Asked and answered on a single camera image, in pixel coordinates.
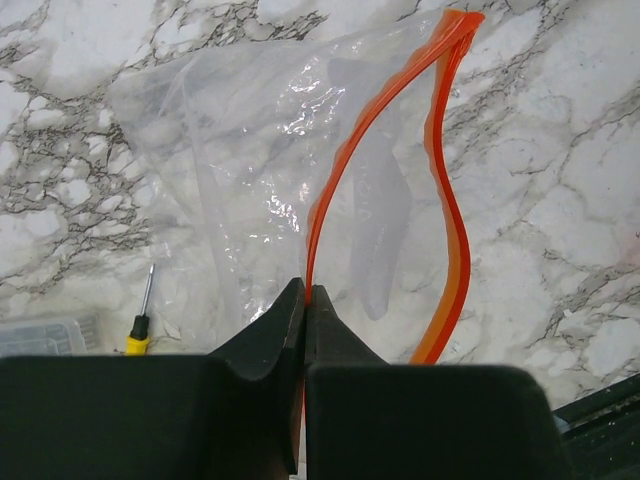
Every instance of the marble countertop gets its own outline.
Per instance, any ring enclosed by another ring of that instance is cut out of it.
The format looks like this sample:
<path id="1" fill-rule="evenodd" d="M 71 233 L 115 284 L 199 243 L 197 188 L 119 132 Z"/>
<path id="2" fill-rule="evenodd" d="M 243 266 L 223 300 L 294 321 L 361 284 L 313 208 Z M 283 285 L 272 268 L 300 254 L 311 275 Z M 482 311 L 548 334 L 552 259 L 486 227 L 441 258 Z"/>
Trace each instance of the marble countertop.
<path id="1" fill-rule="evenodd" d="M 444 4 L 487 20 L 445 127 L 473 273 L 443 359 L 523 367 L 555 406 L 637 373 L 636 0 L 0 2 L 2 318 L 88 310 L 107 348 L 123 348 L 153 192 L 106 105 L 121 73 L 233 42 L 330 39 Z M 157 327 L 155 351 L 187 349 L 173 337 Z"/>

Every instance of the orange bag seal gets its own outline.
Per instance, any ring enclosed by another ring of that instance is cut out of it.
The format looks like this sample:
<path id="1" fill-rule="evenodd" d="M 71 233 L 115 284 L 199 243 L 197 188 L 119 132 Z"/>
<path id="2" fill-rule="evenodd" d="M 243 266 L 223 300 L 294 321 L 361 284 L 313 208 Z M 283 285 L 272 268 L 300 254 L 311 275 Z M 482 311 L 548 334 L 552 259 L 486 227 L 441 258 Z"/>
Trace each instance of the orange bag seal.
<path id="1" fill-rule="evenodd" d="M 442 148 L 442 124 L 455 73 L 469 51 L 471 41 L 484 20 L 482 13 L 445 10 L 429 41 L 417 49 L 404 68 L 392 76 L 378 95 L 364 107 L 351 136 L 336 151 L 333 169 L 320 197 L 311 207 L 308 218 L 306 303 L 311 302 L 313 266 L 322 224 L 329 210 L 340 178 L 358 143 L 384 108 L 418 75 L 436 64 L 436 82 L 431 110 L 424 124 L 424 148 L 429 156 L 431 173 L 436 181 L 445 217 L 449 269 L 447 281 L 429 327 L 414 352 L 411 363 L 435 363 L 444 350 L 460 317 L 471 277 L 471 253 L 462 214 L 449 182 Z"/>

